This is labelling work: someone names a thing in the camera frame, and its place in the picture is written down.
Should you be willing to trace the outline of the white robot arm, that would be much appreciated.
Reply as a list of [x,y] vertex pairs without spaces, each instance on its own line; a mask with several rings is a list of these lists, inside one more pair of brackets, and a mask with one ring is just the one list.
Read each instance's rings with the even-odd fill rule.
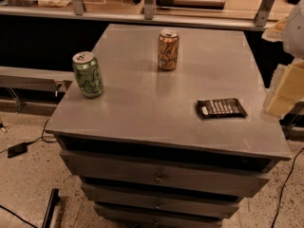
[[282,119],[304,98],[304,0],[300,0],[288,17],[266,29],[262,38],[281,42],[283,50],[294,56],[286,67],[279,66],[272,77],[263,111]]

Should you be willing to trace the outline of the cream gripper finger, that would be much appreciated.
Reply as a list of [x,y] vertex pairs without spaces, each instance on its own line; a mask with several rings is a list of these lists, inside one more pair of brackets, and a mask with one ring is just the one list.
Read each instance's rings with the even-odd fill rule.
[[279,65],[264,102],[264,112],[270,116],[283,118],[304,99],[304,61],[295,60],[291,64]]
[[282,42],[284,39],[284,31],[287,25],[287,17],[284,17],[277,21],[273,26],[267,28],[263,33],[261,38],[268,42]]

